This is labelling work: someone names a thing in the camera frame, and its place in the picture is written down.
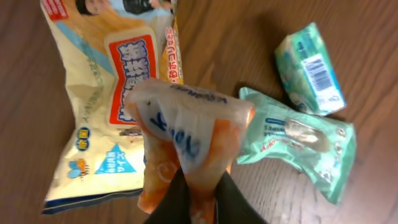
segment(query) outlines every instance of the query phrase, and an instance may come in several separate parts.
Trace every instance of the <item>orange plastic wrapper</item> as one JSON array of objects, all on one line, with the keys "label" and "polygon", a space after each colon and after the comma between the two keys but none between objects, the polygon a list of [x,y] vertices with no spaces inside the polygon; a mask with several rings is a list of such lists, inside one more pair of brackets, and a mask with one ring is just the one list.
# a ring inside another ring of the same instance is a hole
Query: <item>orange plastic wrapper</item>
[{"label": "orange plastic wrapper", "polygon": [[144,136],[144,190],[151,213],[181,167],[191,192],[192,223],[213,223],[215,188],[239,153],[254,106],[212,90],[146,80],[125,99]]}]

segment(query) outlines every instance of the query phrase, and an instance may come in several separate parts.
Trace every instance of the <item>candy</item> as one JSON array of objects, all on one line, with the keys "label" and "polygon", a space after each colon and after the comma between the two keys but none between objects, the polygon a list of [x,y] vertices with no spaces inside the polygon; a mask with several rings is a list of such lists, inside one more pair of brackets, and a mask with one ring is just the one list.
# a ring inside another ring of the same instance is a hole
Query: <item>candy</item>
[{"label": "candy", "polygon": [[354,126],[303,113],[250,88],[239,97],[255,104],[238,164],[282,159],[304,172],[331,203],[341,200],[356,150]]},{"label": "candy", "polygon": [[125,103],[145,140],[144,190],[138,206],[152,212],[181,167],[192,196],[192,223],[213,223],[214,190],[239,153],[254,115],[252,104],[154,79],[139,84]]}]

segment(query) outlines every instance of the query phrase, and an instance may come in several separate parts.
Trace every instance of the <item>red label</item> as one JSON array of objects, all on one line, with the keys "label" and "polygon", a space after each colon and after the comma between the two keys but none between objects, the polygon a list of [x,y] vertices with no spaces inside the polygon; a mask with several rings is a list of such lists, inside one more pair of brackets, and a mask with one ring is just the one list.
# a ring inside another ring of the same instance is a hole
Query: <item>red label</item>
[{"label": "red label", "polygon": [[109,122],[135,125],[124,108],[124,98],[138,83],[156,78],[154,44],[150,35],[112,42],[108,45],[118,73],[118,83],[113,95]]},{"label": "red label", "polygon": [[166,40],[167,59],[169,60],[168,78],[171,83],[179,83],[177,45],[175,44],[174,30],[171,27],[166,28]]},{"label": "red label", "polygon": [[55,22],[69,18],[68,11],[62,0],[42,0],[42,4],[51,21]]}]

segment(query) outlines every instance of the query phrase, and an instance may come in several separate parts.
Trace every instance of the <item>snack wrapper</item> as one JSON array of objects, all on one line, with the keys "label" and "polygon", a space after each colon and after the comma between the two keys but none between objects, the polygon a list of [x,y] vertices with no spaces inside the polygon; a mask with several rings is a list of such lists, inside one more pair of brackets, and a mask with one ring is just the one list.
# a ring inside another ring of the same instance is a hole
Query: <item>snack wrapper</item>
[{"label": "snack wrapper", "polygon": [[155,79],[138,85],[125,103],[145,140],[138,206],[151,213],[181,167],[192,195],[192,223],[213,223],[214,191],[239,153],[254,116],[252,103]]},{"label": "snack wrapper", "polygon": [[346,106],[315,23],[288,35],[275,55],[284,88],[299,111],[324,116]]},{"label": "snack wrapper", "polygon": [[354,126],[298,113],[250,88],[240,89],[239,96],[254,103],[256,115],[238,164],[266,157],[282,159],[304,172],[329,202],[337,204],[355,159]]},{"label": "snack wrapper", "polygon": [[143,80],[182,83],[176,0],[41,0],[75,115],[44,213],[139,195],[144,140],[126,111]]}]

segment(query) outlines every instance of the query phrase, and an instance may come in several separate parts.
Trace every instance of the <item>yellow snack package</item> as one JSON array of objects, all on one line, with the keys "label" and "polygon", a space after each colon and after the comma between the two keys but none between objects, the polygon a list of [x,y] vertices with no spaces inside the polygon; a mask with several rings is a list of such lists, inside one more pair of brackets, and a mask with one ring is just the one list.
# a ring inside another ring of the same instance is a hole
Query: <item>yellow snack package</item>
[{"label": "yellow snack package", "polygon": [[[43,213],[139,195],[144,140],[124,99],[143,80],[182,83],[177,0],[41,0],[76,129]],[[168,167],[162,168],[168,178]]]},{"label": "yellow snack package", "polygon": [[214,191],[239,153],[253,104],[212,90],[149,79],[125,99],[142,129],[146,171],[138,207],[151,213],[180,167],[192,223],[213,223]]}]

